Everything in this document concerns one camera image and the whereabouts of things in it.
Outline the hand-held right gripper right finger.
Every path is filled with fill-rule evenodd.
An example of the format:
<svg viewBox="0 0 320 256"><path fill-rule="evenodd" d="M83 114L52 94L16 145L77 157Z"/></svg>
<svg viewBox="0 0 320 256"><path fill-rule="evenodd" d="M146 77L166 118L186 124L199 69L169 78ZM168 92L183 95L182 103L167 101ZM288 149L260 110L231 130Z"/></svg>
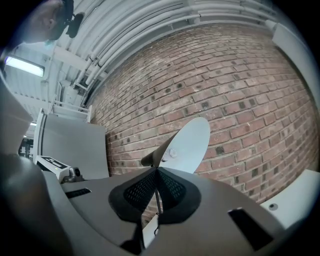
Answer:
<svg viewBox="0 0 320 256"><path fill-rule="evenodd" d="M184 171L168 173L194 185L198 208L181 223L160 224L146 256L270 256L294 229L232 186Z"/></svg>

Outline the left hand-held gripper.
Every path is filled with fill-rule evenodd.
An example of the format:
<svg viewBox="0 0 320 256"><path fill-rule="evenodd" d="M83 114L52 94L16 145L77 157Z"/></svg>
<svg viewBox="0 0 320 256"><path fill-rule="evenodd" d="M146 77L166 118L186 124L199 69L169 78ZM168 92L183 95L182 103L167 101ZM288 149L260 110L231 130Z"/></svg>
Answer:
<svg viewBox="0 0 320 256"><path fill-rule="evenodd" d="M35 164L39 166L42 171L54 173L60 184L84 181L78 167L71 167L50 156L38 155L35 159Z"/></svg>

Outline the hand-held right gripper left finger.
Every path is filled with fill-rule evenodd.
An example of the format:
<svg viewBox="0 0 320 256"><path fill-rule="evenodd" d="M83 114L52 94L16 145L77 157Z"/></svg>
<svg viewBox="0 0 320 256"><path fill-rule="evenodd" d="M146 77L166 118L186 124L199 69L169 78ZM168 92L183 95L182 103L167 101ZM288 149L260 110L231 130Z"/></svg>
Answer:
<svg viewBox="0 0 320 256"><path fill-rule="evenodd" d="M154 168L61 185L62 224L75 256L155 256L142 214L154 194Z"/></svg>

